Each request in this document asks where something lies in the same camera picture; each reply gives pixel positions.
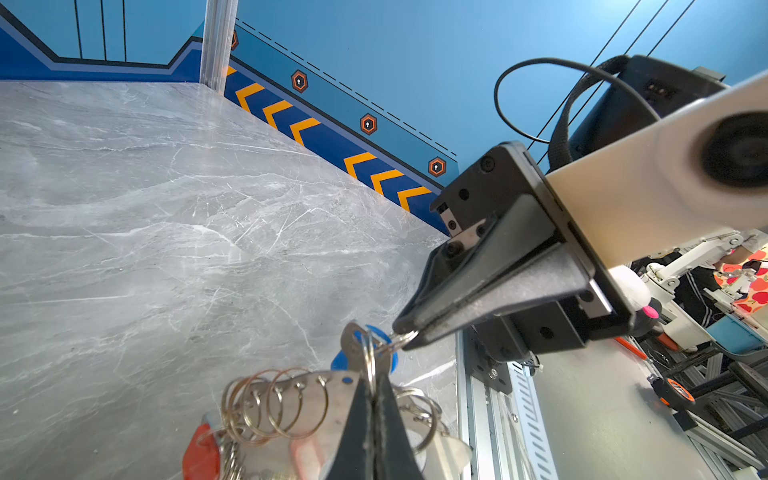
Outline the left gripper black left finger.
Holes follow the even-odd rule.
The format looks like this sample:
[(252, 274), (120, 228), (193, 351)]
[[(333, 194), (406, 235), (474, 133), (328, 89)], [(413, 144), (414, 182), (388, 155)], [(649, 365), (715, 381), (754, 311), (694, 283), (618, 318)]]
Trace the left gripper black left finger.
[(374, 477), (373, 401), (368, 381), (356, 387), (340, 443), (326, 478), (366, 480)]

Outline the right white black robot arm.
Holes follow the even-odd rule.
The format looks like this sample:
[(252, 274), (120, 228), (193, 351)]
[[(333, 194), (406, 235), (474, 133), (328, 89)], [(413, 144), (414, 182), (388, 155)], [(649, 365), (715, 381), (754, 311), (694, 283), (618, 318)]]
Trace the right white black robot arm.
[[(563, 111), (549, 141), (552, 169), (647, 127), (720, 82), (647, 57), (620, 55), (584, 67), (568, 95), (607, 83), (576, 131)], [(465, 329), (499, 361), (583, 347), (628, 334), (637, 310), (520, 142), (504, 142), (432, 203), (449, 239), (427, 259), (416, 293), (393, 324), (413, 350)]]

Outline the red tag key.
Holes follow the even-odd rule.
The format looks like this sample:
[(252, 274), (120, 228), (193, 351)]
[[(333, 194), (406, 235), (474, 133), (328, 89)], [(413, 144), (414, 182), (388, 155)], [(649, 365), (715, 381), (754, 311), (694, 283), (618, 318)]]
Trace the red tag key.
[(222, 454), (218, 430), (209, 415), (202, 417), (182, 458), (184, 480), (219, 480), (222, 478)]

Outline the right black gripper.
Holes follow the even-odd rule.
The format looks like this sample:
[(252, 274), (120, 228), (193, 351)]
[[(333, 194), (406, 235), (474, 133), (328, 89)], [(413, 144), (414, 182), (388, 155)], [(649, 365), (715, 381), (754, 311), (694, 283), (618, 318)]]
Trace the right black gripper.
[(489, 320), (537, 354), (632, 330), (634, 307), (521, 143), (493, 147), (433, 208), (451, 237), (431, 255), (427, 296), (392, 325), (404, 350)]

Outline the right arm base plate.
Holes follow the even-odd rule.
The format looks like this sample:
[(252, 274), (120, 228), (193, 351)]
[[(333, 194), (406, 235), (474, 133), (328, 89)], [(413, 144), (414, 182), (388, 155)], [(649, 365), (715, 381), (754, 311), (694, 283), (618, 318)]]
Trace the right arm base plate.
[(467, 373), (489, 389), (502, 394), (513, 390), (509, 364), (515, 363), (528, 376), (535, 375), (541, 367), (538, 356), (527, 348), (517, 331), (503, 331), (502, 338), (482, 340), (475, 329), (462, 332), (464, 366)]

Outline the metal keyring with chain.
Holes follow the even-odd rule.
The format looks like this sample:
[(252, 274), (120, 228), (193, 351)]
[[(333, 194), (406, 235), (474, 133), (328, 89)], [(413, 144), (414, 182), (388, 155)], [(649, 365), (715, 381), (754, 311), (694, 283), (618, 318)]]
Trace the metal keyring with chain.
[[(409, 342), (390, 335), (397, 354)], [(218, 430), (221, 479), (327, 479), (361, 379), (374, 401), (380, 383), (392, 385), (423, 479), (458, 479), (471, 448), (453, 436), (438, 402), (415, 387), (378, 373), (371, 353), (365, 371), (266, 369), (231, 381), (221, 399)]]

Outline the blue tag key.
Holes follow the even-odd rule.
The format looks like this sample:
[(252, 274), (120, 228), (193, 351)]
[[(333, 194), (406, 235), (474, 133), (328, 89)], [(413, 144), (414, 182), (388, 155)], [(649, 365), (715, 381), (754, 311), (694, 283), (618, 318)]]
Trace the blue tag key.
[(370, 366), (371, 353), (375, 354), (374, 365), (378, 373), (388, 368), (393, 373), (398, 366), (398, 354), (389, 349), (393, 339), (373, 325), (348, 323), (341, 334), (340, 351), (330, 363), (333, 371), (362, 371)]

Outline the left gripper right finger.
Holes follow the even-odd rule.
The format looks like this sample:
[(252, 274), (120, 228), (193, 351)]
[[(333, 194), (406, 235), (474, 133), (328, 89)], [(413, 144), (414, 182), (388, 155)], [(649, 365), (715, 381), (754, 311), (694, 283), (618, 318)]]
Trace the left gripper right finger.
[(373, 478), (422, 480), (390, 383), (380, 383), (373, 401)]

